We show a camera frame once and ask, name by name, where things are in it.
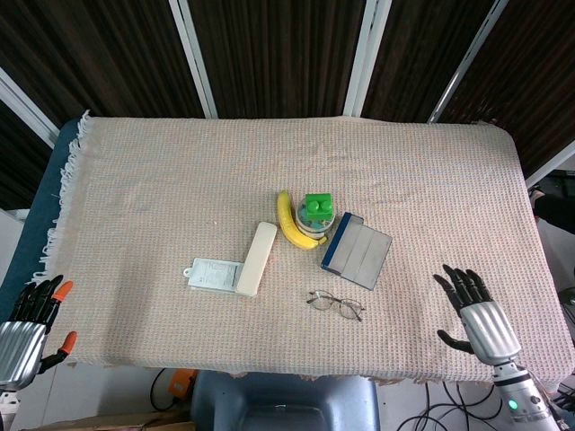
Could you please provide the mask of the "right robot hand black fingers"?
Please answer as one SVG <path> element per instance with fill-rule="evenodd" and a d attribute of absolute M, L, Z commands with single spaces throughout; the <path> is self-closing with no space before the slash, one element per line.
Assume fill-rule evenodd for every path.
<path fill-rule="evenodd" d="M 442 287 L 460 319 L 466 340 L 454 339 L 444 330 L 439 338 L 449 347 L 474 355 L 486 365 L 499 366 L 514 361 L 521 351 L 511 323 L 482 278 L 474 271 L 443 266 L 446 276 L 433 278 Z"/>

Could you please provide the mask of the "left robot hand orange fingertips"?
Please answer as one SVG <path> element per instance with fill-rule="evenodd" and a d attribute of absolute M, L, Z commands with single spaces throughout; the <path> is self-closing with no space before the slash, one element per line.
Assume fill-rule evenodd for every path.
<path fill-rule="evenodd" d="M 1 324 L 1 391 L 19 391 L 38 374 L 62 363 L 73 351 L 77 333 L 69 332 L 56 353 L 44 356 L 49 333 L 60 305 L 74 283 L 62 275 L 39 284 L 32 283 L 20 293 L 8 321 Z"/>

